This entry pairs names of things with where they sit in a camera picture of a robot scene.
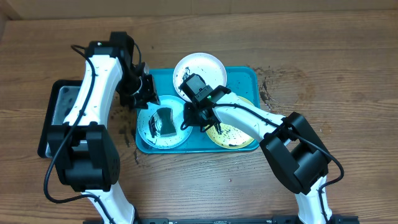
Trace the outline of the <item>light blue speckled plate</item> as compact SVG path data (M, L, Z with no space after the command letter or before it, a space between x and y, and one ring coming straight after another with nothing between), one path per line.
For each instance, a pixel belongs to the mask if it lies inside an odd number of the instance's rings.
M171 95L159 97L160 105L149 103L146 110L140 110L137 115L137 132L144 141L145 148L168 150L183 144L192 132L192 128L181 130L183 122L183 109L185 101ZM173 112L173 122L177 134L171 137L162 138L160 136L160 119L157 114L159 108L171 108Z

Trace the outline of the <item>white speckled plate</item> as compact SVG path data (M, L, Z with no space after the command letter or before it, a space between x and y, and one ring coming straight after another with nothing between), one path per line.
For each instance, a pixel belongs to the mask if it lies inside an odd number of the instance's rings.
M207 53L193 53L181 59L173 73L173 84L177 94L187 102L188 96L179 88L182 82L191 74L197 74L212 88L226 86L227 73L224 65L215 56Z

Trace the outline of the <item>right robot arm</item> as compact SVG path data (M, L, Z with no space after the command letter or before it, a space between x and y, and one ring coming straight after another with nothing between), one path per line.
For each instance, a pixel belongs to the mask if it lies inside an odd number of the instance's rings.
M180 90L190 99L183 129L201 131L223 123L259 142L274 175L295 194L302 223L329 223L326 176L330 155L308 121L296 112L272 114L246 103L225 86L212 88L198 74L183 79Z

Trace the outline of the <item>green yellow sponge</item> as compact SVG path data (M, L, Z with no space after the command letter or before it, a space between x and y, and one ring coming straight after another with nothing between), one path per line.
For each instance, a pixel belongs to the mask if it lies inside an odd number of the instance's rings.
M159 108L157 110L160 119L160 136L162 138L171 137L177 134L173 122L173 112L171 108Z

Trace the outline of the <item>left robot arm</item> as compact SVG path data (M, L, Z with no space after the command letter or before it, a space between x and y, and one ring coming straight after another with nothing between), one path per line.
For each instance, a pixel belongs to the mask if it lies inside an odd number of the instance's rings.
M51 125L47 132L52 161L44 177L44 195L53 203L87 198L103 223L140 223L118 182L120 157L107 124L116 93L129 110L158 105L154 78L144 62L133 64L139 47L126 32L71 48L85 59L85 75L63 123Z

